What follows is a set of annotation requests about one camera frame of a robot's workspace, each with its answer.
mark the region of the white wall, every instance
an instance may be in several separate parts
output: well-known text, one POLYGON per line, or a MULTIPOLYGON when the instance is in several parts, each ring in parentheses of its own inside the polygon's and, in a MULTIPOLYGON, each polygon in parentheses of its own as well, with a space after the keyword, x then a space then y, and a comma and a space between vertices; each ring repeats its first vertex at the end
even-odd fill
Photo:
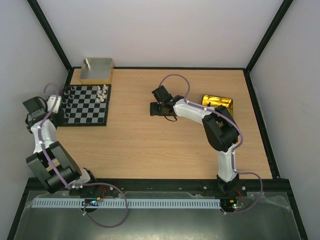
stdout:
POLYGON ((282 0, 38 0, 72 66, 246 67, 282 0))
POLYGON ((26 0, 0 2, 0 239, 6 239, 28 177, 34 140, 22 102, 62 84, 67 71, 26 0))
POLYGON ((320 1, 296 0, 251 73, 281 177, 320 236, 320 1))

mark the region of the gold foil object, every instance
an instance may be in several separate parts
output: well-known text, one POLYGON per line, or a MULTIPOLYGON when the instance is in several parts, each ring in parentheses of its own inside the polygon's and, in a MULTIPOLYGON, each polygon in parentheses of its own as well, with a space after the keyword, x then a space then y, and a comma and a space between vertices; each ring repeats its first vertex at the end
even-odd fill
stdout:
POLYGON ((232 98, 203 95, 202 105, 214 108, 219 107, 220 105, 225 106, 230 112, 231 116, 234 117, 234 101, 232 98))

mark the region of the robotic arm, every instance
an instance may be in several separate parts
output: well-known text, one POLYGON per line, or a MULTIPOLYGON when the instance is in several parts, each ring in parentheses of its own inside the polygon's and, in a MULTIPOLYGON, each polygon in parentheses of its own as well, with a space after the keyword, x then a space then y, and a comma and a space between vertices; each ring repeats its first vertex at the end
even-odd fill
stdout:
POLYGON ((82 186, 94 179, 94 176, 85 168, 80 169, 56 138, 56 128, 64 118, 64 111, 59 109, 61 97, 58 96, 57 101, 55 95, 49 97, 48 101, 42 99, 41 102, 40 99, 33 97, 23 102, 29 112, 25 123, 35 142, 33 154, 27 157, 26 163, 49 193, 64 186, 61 178, 68 186, 82 186), (55 101, 52 113, 45 119, 48 108, 51 109, 55 101), (52 164, 56 166, 57 172, 53 170, 52 164))
POLYGON ((222 105, 216 108, 199 109, 195 107, 196 103, 185 102, 183 96, 172 97, 163 85, 155 89, 152 94, 157 102, 150 103, 151 116, 185 117, 203 125, 209 144, 217 151, 217 178, 225 183, 223 192, 226 192, 227 188, 230 188, 228 185, 239 178, 233 170, 236 166, 235 156, 233 156, 234 166, 232 166, 231 158, 232 149, 238 141, 239 133, 228 121, 207 111, 207 109, 214 109, 235 122, 228 109, 222 105))

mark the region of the wooden tabletop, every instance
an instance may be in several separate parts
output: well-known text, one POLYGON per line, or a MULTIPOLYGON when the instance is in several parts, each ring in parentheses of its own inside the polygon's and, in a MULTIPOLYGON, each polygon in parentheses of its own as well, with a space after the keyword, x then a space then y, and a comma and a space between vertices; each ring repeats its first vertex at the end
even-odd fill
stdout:
MULTIPOLYGON (((74 70, 71 85, 81 84, 80 71, 74 70)), ((183 117, 170 122, 150 116, 150 102, 155 102, 151 92, 173 73, 189 79, 192 102, 200 104, 204 94, 233 99, 233 116, 244 135, 236 168, 271 179, 242 70, 114 69, 107 126, 59 127, 58 140, 79 167, 97 178, 216 179, 217 153, 203 126, 183 117)), ((187 91, 178 77, 168 78, 164 86, 173 96, 187 91)))

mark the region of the black metal frame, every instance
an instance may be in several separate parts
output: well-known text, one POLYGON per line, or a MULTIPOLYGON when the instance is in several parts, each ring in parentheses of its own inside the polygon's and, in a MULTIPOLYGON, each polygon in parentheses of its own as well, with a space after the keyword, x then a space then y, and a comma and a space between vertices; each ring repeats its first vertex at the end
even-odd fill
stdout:
MULTIPOLYGON (((45 33, 47 34, 49 40, 51 41, 54 49, 59 55, 62 63, 68 71, 68 75, 66 78, 66 82, 64 86, 68 86, 71 82, 72 75, 75 69, 80 67, 72 67, 67 56, 65 55, 61 45, 59 44, 52 28, 49 25, 44 13, 42 12, 37 0, 27 0, 30 4, 34 14, 38 18, 41 26, 43 27, 45 33)), ((215 68, 215 67, 115 67, 115 69, 166 69, 166 70, 241 70, 243 71, 245 81, 247 84, 247 88, 249 91, 249 95, 251 98, 253 110, 256 116, 257 124, 259 127, 259 131, 261 134, 262 142, 264 145, 265 153, 267 156, 267 160, 269 163, 270 171, 273 179, 264 179, 263 180, 263 191, 264 192, 286 192, 290 206, 293 210, 294 218, 302 239, 307 240, 307 234, 303 225, 303 222, 300 217, 300 213, 297 207, 297 203, 294 197, 294 194, 291 189, 291 185, 289 180, 281 179, 279 170, 277 167, 277 163, 272 151, 272 147, 269 141, 268 133, 266 130, 266 126, 263 120, 263 116, 259 107, 259 103, 257 100, 257 96, 253 87, 253 83, 251 81, 250 72, 254 68, 257 63, 259 57, 267 46, 269 40, 273 36, 276 31, 278 25, 283 19, 284 15, 288 11, 290 5, 293 0, 284 0, 274 16, 271 24, 269 25, 266 33, 264 34, 260 44, 255 50, 250 62, 248 63, 246 68, 243 67, 230 67, 230 68, 215 68)), ((203 195, 212 195, 216 193, 210 192, 209 189, 204 189, 204 186, 215 186, 217 184, 217 179, 98 179, 99 182, 110 183, 116 185, 118 188, 124 188, 127 191, 180 191, 179 188, 183 188, 184 192, 190 192, 192 194, 203 194, 203 195)), ((246 191, 248 192, 259 192, 260 190, 260 182, 256 179, 241 179, 241 183, 243 183, 246 187, 246 191)), ((14 239, 16 234, 18 224, 25 207, 27 197, 29 191, 37 191, 37 190, 45 190, 42 184, 36 178, 29 178, 26 188, 23 192, 20 204, 18 206, 15 218, 13 220, 13 224, 11 226, 11 230, 8 235, 8 240, 14 239)), ((218 198, 229 198, 228 196, 219 195, 218 198)))
MULTIPOLYGON (((100 183, 109 183, 123 189, 124 192, 188 192, 191 194, 201 194, 203 196, 212 196, 211 186, 218 184, 217 179, 107 179, 98 178, 100 183)), ((291 185, 287 179, 263 179, 263 191, 286 193, 291 209, 293 210, 294 219, 299 231, 299 234, 303 240, 307 240, 307 233, 304 228, 303 222, 300 217, 300 213, 297 207, 295 196, 292 192, 291 185)), ((242 185, 245 185, 247 192, 259 192, 260 182, 256 179, 241 179, 242 185)), ((27 203, 28 194, 30 191, 45 191, 44 186, 40 181, 35 178, 29 178, 24 189, 20 204, 15 214, 8 240, 13 240, 21 219, 24 207, 27 203)), ((116 191, 112 192, 112 195, 117 197, 116 191)), ((219 196, 218 199, 233 199, 234 197, 219 196)))

